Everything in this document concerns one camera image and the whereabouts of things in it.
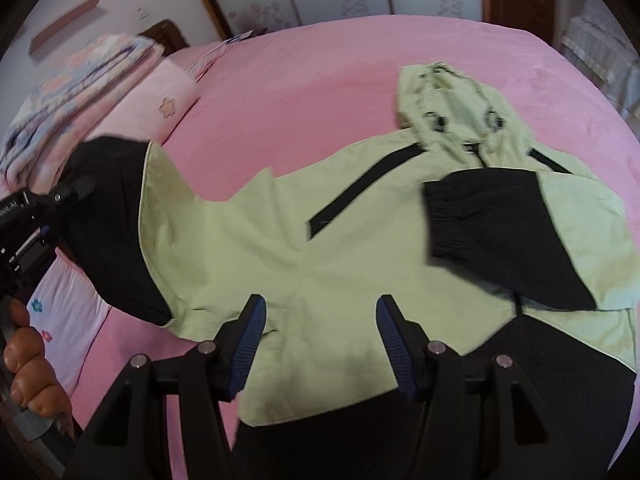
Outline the person's left hand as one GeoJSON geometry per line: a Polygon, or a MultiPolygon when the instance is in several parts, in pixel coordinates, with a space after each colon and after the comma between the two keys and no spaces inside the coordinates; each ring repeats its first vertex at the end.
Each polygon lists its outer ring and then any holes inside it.
{"type": "Polygon", "coordinates": [[[6,305],[14,332],[3,351],[3,362],[14,375],[10,389],[12,400],[20,408],[54,419],[73,437],[72,402],[46,359],[40,333],[30,326],[24,304],[11,298],[6,305]]]}

